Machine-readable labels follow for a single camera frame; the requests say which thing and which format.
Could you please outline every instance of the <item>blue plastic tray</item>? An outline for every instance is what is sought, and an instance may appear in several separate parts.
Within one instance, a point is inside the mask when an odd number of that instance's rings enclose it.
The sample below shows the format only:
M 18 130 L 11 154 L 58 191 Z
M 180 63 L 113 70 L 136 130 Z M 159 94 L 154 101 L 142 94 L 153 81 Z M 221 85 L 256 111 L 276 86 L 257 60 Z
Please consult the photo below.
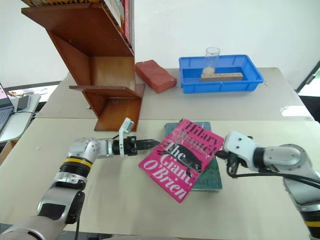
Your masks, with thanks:
M 201 82 L 202 70 L 205 67 L 205 57 L 180 57 L 180 77 L 183 93 L 212 93 L 253 91 L 264 78 L 247 55 L 219 56 L 216 74 L 242 73 L 241 81 L 209 81 Z

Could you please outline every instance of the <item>laptop keyboard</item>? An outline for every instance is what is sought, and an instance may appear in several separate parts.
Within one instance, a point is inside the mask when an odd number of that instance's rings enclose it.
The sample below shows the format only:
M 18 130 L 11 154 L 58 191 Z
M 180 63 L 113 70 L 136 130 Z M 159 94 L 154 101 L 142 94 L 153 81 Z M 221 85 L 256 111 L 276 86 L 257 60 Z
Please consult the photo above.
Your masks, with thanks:
M 0 124 L 4 123 L 11 114 L 12 109 L 2 110 L 0 111 Z

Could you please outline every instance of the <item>silver robotic arm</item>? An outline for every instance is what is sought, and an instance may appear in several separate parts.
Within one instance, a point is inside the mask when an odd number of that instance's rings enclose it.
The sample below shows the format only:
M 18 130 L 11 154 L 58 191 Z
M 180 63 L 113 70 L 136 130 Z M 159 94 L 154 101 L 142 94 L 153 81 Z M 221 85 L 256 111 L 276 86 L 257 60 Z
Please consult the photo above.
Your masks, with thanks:
M 295 144 L 261 147 L 252 138 L 232 131 L 217 156 L 227 160 L 227 173 L 232 178 L 282 176 L 286 191 L 310 231 L 310 239 L 320 239 L 320 189 L 309 185 L 320 183 L 320 175 L 302 147 Z M 237 174 L 239 165 L 258 173 Z
M 85 200 L 87 176 L 96 159 L 114 155 L 133 156 L 138 150 L 151 149 L 158 141 L 136 140 L 135 136 L 123 138 L 133 122 L 126 118 L 119 129 L 119 140 L 114 138 L 81 138 L 69 148 L 65 162 L 55 175 L 49 190 L 38 204 L 36 216 L 27 217 L 10 227 L 1 240 L 55 240 L 67 224 L 79 221 Z

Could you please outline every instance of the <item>laptop screen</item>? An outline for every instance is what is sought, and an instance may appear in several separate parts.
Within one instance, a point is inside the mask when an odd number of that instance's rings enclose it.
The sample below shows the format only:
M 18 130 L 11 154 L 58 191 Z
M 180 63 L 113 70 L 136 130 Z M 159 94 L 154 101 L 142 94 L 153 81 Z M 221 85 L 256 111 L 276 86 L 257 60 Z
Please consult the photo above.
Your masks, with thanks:
M 5 90 L 0 84 L 0 109 L 6 108 L 6 107 L 13 107 L 11 101 L 9 100 Z

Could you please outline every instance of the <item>cable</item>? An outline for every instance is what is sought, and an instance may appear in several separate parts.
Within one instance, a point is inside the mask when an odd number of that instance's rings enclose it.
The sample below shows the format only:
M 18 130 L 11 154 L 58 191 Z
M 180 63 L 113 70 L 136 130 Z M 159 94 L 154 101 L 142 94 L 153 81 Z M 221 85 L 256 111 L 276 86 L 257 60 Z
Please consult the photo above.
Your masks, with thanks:
M 245 173 L 245 174 L 232 174 L 227 167 L 226 173 L 232 178 L 243 178 L 243 177 L 268 177 L 268 176 L 276 176 L 276 177 L 283 177 L 287 179 L 291 179 L 314 188 L 320 189 L 320 180 L 313 179 L 307 176 L 289 174 L 289 173 L 280 173 L 280 172 L 263 172 L 263 173 Z
M 11 115 L 13 115 L 13 114 L 21 114 L 21 113 L 29 113 L 29 114 L 36 115 L 36 113 L 33 112 L 33 111 L 14 111 L 13 113 L 11 113 Z
M 79 217 L 78 221 L 76 222 L 76 230 L 75 230 L 74 240 L 78 240 L 79 227 L 80 227 L 80 217 Z

